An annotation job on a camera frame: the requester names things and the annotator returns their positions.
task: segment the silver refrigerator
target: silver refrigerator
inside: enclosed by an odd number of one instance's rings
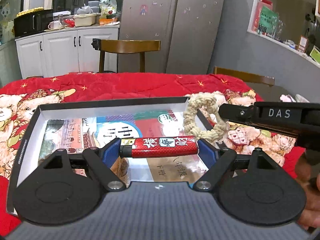
[[[161,40],[146,72],[206,74],[223,0],[123,0],[120,40]],[[119,72],[138,72],[139,54],[119,54]]]

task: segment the red lighter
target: red lighter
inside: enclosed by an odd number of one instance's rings
[[[193,155],[198,152],[198,143],[192,135],[122,139],[120,146],[121,158],[173,157]]]

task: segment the cup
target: cup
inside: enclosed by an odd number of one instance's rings
[[[58,28],[61,28],[62,27],[62,24],[60,21],[53,21],[53,22],[50,22],[49,25],[48,25],[48,29],[58,29]]]

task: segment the microwave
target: microwave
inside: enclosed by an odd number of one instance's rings
[[[14,36],[25,37],[41,33],[48,28],[53,21],[53,10],[41,10],[21,15],[13,20]]]

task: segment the chair leg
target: chair leg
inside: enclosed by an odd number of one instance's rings
[[[105,52],[104,51],[100,51],[100,61],[99,61],[99,73],[103,73],[104,72],[104,57],[105,57]]]
[[[140,52],[140,72],[146,71],[144,52]]]

